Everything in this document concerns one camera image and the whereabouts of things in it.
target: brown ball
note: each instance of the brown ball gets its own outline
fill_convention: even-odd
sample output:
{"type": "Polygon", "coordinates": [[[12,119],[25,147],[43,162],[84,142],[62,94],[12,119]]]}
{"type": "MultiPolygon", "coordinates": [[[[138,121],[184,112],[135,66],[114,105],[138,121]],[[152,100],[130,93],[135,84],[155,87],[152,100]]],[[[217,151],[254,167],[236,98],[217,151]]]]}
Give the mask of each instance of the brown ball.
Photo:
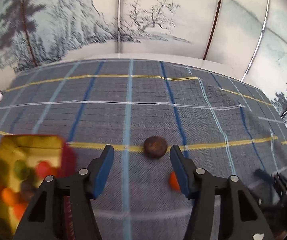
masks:
{"type": "Polygon", "coordinates": [[[151,159],[160,159],[167,152],[167,142],[160,136],[151,136],[143,143],[143,153],[151,159]]]}

